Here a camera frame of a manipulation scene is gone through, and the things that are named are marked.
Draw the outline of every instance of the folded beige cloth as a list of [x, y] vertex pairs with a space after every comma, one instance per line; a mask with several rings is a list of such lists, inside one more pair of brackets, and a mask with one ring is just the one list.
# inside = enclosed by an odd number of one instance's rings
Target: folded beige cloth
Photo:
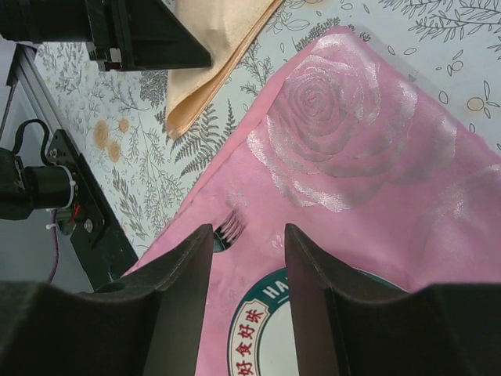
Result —
[[211, 53], [212, 67], [168, 73], [166, 129], [172, 139], [200, 116], [282, 0], [179, 0], [176, 16]]

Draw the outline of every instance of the table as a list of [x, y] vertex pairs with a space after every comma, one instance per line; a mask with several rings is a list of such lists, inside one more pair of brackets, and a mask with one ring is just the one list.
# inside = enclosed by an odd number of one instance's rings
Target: table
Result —
[[[175, 0], [164, 1], [175, 6]], [[80, 43], [40, 48], [36, 63], [67, 131], [138, 256], [175, 214], [268, 78], [338, 24], [349, 25], [501, 154], [499, 0], [284, 0], [176, 142], [163, 132], [165, 71], [102, 73]], [[217, 135], [208, 137], [209, 130]], [[210, 152], [202, 153], [202, 144]]]

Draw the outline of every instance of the folded napkin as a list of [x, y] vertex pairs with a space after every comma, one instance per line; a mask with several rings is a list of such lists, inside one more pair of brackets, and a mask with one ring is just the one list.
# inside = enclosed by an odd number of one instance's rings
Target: folded napkin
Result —
[[[501, 157], [335, 27], [270, 78], [135, 269], [201, 223], [216, 228], [238, 212], [245, 230], [214, 254], [196, 371], [237, 375], [259, 367], [254, 323], [271, 311], [236, 312], [285, 266], [286, 223], [350, 266], [415, 291], [501, 282], [500, 203]], [[285, 290], [281, 281], [261, 295]]]
[[167, 83], [166, 129], [184, 134], [225, 83], [282, 0], [182, 0], [176, 16], [211, 53], [210, 68], [171, 70]]

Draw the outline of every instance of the pink cloth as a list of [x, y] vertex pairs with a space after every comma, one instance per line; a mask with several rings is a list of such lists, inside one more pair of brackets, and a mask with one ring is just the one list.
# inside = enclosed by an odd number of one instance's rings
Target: pink cloth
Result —
[[256, 281], [285, 266], [288, 222], [408, 291], [500, 282], [499, 163], [480, 137], [335, 27], [269, 80], [135, 268], [239, 211], [244, 232], [214, 254], [196, 373], [222, 376], [232, 315]]

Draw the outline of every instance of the fork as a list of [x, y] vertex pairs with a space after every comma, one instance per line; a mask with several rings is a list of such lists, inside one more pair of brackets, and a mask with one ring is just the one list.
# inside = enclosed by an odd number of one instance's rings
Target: fork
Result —
[[214, 231], [214, 247], [216, 253], [230, 248], [238, 240], [245, 229], [245, 225], [239, 218], [238, 212], [232, 210], [224, 222]]

